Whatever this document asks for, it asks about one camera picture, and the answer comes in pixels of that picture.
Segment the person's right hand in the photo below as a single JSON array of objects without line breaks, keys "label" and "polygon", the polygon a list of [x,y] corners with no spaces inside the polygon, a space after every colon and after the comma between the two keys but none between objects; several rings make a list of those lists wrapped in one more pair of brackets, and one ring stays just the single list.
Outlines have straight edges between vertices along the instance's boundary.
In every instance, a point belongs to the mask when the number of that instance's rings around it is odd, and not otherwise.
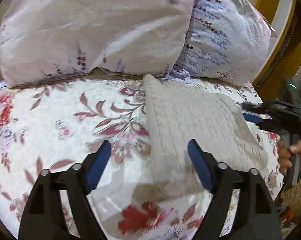
[{"label": "person's right hand", "polygon": [[300,170],[301,170],[301,140],[293,144],[289,149],[285,148],[283,140],[278,142],[278,163],[280,165],[279,172],[286,175],[287,171],[292,167],[291,157],[293,154],[300,155]]}]

